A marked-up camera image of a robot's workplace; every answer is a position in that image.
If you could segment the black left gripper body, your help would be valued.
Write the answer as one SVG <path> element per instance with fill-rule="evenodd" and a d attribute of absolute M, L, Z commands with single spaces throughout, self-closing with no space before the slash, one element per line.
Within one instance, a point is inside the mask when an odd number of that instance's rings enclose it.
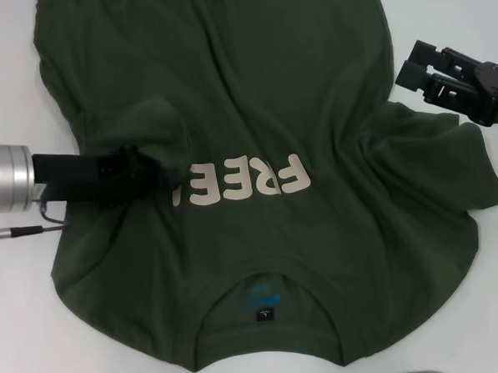
<path fill-rule="evenodd" d="M 101 176 L 98 158 L 82 155 L 34 154 L 34 185 L 40 202 L 96 200 Z"/>

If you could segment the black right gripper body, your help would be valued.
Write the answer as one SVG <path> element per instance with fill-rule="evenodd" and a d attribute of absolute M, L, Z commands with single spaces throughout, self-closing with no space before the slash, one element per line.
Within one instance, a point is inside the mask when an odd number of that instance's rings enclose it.
<path fill-rule="evenodd" d="M 469 119 L 484 127 L 498 124 L 498 65 L 471 63 L 466 69 L 469 82 L 477 92 Z"/>

